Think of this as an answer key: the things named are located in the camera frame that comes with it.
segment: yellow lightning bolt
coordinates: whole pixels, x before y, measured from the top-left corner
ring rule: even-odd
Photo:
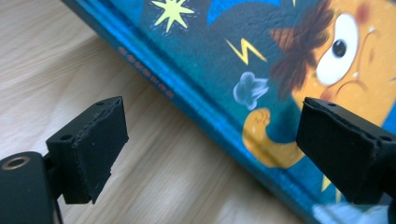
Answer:
[[[154,25],[159,25],[161,22],[165,21],[168,19],[168,23],[166,25],[166,33],[169,32],[172,24],[177,21],[180,25],[182,25],[184,28],[187,28],[186,22],[183,21],[181,18],[181,13],[194,13],[189,8],[183,7],[183,3],[186,0],[165,0],[165,3],[163,2],[156,2],[156,1],[151,1],[155,6],[161,7],[164,9],[163,14],[161,17],[154,23]]]
[[[236,47],[234,47],[233,44],[230,43],[230,41],[228,41],[227,39],[225,41],[227,41],[228,45],[230,45],[230,47],[233,49],[233,51],[236,53],[236,55],[238,55],[238,57],[246,65],[248,65],[248,49],[253,54],[255,54],[257,57],[259,57],[261,60],[267,62],[267,59],[264,56],[262,56],[262,54],[256,48],[254,48],[253,45],[251,45],[245,38],[241,39],[241,50],[242,50],[242,52],[240,52]]]
[[[323,182],[322,182],[322,192],[326,190],[329,185],[332,183],[329,178],[327,178],[326,175],[323,176]],[[341,191],[339,189],[335,189],[335,201],[336,202],[341,202]]]

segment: white eye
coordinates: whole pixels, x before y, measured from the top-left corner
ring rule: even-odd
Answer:
[[[353,16],[341,14],[335,21],[334,42],[320,59],[317,67],[318,81],[330,86],[349,70],[358,51],[359,30]]]

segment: table surface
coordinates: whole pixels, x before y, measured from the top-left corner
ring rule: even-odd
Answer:
[[[302,223],[62,2],[0,4],[0,159],[124,100],[130,140],[95,205],[58,200],[64,223]]]

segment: cartoon ear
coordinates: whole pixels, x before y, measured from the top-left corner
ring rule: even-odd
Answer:
[[[294,29],[274,29],[270,34],[282,51],[287,51],[293,44]]]

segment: book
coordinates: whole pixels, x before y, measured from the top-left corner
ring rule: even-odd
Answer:
[[[305,96],[396,133],[395,1],[63,1],[305,221],[387,222],[295,137]]]

